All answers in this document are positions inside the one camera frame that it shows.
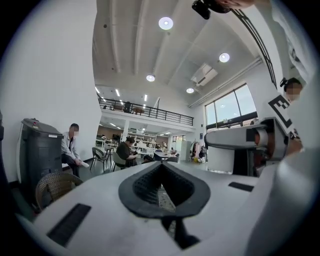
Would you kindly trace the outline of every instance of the camera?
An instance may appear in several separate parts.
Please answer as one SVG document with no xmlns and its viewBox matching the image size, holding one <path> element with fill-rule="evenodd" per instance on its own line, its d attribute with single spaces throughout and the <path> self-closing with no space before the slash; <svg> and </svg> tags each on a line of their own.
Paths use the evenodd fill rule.
<svg viewBox="0 0 320 256">
<path fill-rule="evenodd" d="M 230 12 L 229 8 L 218 4 L 216 0 L 203 0 L 203 2 L 201 0 L 196 0 L 192 4 L 192 9 L 200 14 L 205 20 L 210 19 L 211 12 L 209 9 L 220 14 L 226 14 Z"/>
</svg>

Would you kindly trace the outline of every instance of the man sitting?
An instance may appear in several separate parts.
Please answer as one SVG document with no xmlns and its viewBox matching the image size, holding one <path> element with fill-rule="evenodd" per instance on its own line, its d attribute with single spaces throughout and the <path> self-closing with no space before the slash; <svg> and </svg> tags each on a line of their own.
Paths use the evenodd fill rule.
<svg viewBox="0 0 320 256">
<path fill-rule="evenodd" d="M 79 177 L 79 166 L 89 167 L 86 162 L 80 160 L 77 151 L 76 137 L 79 134 L 79 125 L 71 124 L 69 131 L 64 132 L 61 141 L 61 162 L 71 167 L 73 175 Z"/>
<path fill-rule="evenodd" d="M 126 141 L 123 141 L 119 144 L 119 146 L 116 148 L 116 153 L 118 156 L 125 160 L 125 166 L 131 167 L 136 166 L 136 158 L 137 158 L 137 152 L 132 150 L 130 147 L 135 143 L 134 138 L 132 137 L 126 137 Z"/>
</svg>

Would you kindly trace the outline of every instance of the white shirt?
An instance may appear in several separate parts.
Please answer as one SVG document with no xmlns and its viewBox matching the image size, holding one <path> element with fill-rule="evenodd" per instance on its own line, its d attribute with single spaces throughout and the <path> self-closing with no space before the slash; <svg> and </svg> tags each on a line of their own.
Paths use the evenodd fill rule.
<svg viewBox="0 0 320 256">
<path fill-rule="evenodd" d="M 296 16 L 280 0 L 271 0 L 272 17 L 283 28 L 292 64 L 308 84 L 318 69 L 318 52 Z"/>
<path fill-rule="evenodd" d="M 64 132 L 63 134 L 63 139 L 61 142 L 61 153 L 66 154 L 67 156 L 72 157 L 72 159 L 79 159 L 80 160 L 80 155 L 77 152 L 77 138 L 73 137 L 73 140 L 71 142 L 70 137 L 69 137 L 69 132 Z"/>
</svg>

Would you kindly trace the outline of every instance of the fluorescent light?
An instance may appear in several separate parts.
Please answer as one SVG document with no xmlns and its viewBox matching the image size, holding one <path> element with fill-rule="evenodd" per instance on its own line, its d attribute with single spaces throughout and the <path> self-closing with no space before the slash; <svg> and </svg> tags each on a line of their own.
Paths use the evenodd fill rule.
<svg viewBox="0 0 320 256">
<path fill-rule="evenodd" d="M 147 79 L 149 82 L 153 82 L 153 81 L 155 80 L 155 76 L 152 75 L 152 74 L 148 74 L 148 75 L 146 76 L 146 79 Z"/>
<path fill-rule="evenodd" d="M 225 63 L 230 60 L 230 55 L 228 53 L 222 53 L 219 57 L 219 60 Z"/>
<path fill-rule="evenodd" d="M 195 90 L 193 88 L 189 88 L 189 89 L 186 89 L 186 92 L 188 94 L 192 94 Z"/>
<path fill-rule="evenodd" d="M 163 30 L 169 30 L 174 26 L 174 22 L 171 18 L 169 17 L 162 17 L 159 20 L 159 27 L 162 28 Z"/>
</svg>

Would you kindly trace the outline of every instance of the sneaker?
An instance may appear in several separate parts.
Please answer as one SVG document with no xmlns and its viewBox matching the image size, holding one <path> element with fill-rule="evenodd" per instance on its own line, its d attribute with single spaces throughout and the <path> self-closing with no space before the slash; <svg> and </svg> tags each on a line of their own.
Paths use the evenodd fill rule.
<svg viewBox="0 0 320 256">
<path fill-rule="evenodd" d="M 89 164 L 87 164 L 86 162 L 82 161 L 82 166 L 83 166 L 84 168 L 88 168 L 88 167 L 89 167 Z"/>
</svg>

